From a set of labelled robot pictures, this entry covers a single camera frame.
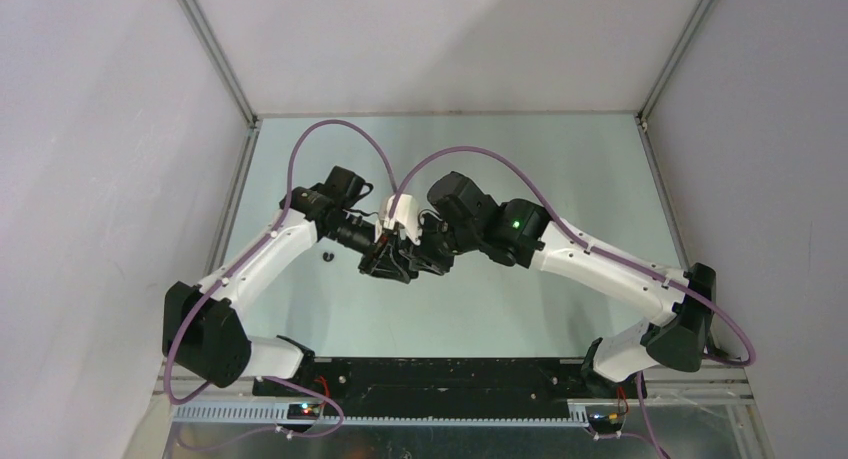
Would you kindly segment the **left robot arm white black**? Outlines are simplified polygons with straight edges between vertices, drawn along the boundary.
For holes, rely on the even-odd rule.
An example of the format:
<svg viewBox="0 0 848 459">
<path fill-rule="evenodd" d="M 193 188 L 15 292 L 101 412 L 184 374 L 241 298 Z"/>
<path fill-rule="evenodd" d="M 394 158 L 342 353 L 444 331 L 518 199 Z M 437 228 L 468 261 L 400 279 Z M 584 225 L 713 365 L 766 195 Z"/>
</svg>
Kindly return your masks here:
<svg viewBox="0 0 848 459">
<path fill-rule="evenodd" d="M 376 223 L 353 215 L 366 185 L 352 171 L 334 167 L 324 182 L 288 193 L 235 259 L 195 284 L 172 285 L 164 303 L 166 366 L 182 366 L 219 388 L 242 377 L 271 376 L 292 395 L 311 391 L 316 369 L 304 361 L 306 349 L 286 338 L 250 336 L 242 321 L 264 290 L 323 238 L 362 255 L 384 251 L 399 231 L 420 243 L 420 206 L 409 194 L 385 199 Z"/>
</svg>

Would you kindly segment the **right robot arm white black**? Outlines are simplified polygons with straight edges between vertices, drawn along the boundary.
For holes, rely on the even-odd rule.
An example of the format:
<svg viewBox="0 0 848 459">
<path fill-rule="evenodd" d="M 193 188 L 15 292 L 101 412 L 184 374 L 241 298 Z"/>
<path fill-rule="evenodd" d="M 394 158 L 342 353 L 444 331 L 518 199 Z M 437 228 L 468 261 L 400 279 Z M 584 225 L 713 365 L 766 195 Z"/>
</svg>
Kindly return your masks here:
<svg viewBox="0 0 848 459">
<path fill-rule="evenodd" d="M 593 341 L 581 371 L 585 390 L 606 397 L 639 371 L 664 366 L 700 370 L 714 317 L 708 307 L 716 272 L 643 261 L 603 241 L 562 232 L 541 205 L 525 199 L 497 203 L 470 178 L 451 172 L 427 193 L 441 221 L 429 221 L 422 240 L 438 257 L 479 251 L 507 266 L 560 275 L 622 301 L 642 318 L 630 328 Z"/>
</svg>

